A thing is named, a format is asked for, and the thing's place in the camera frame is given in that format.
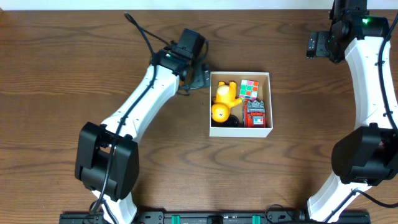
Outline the orange dinosaur toy figure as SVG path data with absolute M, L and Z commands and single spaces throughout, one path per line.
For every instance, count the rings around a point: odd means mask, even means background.
M 231 109 L 243 102 L 241 98 L 236 97 L 237 84 L 236 82 L 220 81 L 216 90 L 216 96 L 213 98 L 213 105 L 211 106 L 211 118 L 217 123 L 223 123 L 228 120 Z

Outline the multicoloured puzzle cube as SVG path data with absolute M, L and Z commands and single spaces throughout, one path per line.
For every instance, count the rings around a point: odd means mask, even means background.
M 254 101 L 257 99 L 259 82 L 253 80 L 241 80 L 239 97 L 243 100 Z

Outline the black round lid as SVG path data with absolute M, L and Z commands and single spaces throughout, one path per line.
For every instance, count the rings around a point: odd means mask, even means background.
M 223 125 L 227 128 L 238 128 L 239 119 L 235 115 L 230 115 L 229 118 L 223 123 Z

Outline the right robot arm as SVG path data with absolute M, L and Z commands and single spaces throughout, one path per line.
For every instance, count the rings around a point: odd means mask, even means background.
M 395 24 L 372 16 L 363 0 L 335 0 L 328 31 L 312 32 L 307 57 L 348 63 L 356 108 L 352 133 L 332 150 L 332 172 L 307 200 L 304 220 L 314 223 L 363 223 L 349 213 L 359 195 L 397 175 L 397 98 L 390 67 Z

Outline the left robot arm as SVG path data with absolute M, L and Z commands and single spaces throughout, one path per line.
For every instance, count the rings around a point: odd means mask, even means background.
M 203 62 L 208 41 L 184 29 L 180 39 L 155 53 L 144 78 L 111 116 L 97 125 L 82 127 L 75 162 L 75 177 L 95 196 L 90 217 L 103 209 L 106 223 L 132 223 L 137 207 L 131 191 L 139 175 L 138 144 L 161 107 L 179 90 L 210 85 Z

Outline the white cardboard box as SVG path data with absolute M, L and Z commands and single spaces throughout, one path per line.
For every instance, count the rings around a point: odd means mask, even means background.
M 211 137 L 246 137 L 246 138 L 265 138 L 273 130 L 272 120 L 272 100 L 271 100 L 271 83 L 268 72 L 211 72 L 210 73 L 210 136 Z M 263 101 L 266 109 L 266 127 L 265 128 L 245 128 L 243 124 L 243 106 L 246 101 L 231 109 L 230 115 L 235 115 L 239 119 L 238 128 L 224 127 L 223 123 L 217 123 L 211 118 L 211 106 L 213 98 L 216 96 L 216 90 L 220 81 L 228 84 L 236 82 L 237 94 L 239 91 L 241 80 L 253 80 L 259 82 L 259 90 L 257 101 Z

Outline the black mounting rail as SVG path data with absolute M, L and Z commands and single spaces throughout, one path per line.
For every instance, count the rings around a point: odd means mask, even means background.
M 64 213 L 60 215 L 59 223 L 110 223 L 102 212 L 96 215 L 83 213 Z M 266 223 L 318 223 L 310 220 L 304 211 L 269 210 L 265 213 L 164 213 L 142 212 L 132 223 L 136 224 L 266 224 Z M 368 212 L 343 212 L 337 222 L 343 224 L 370 224 Z

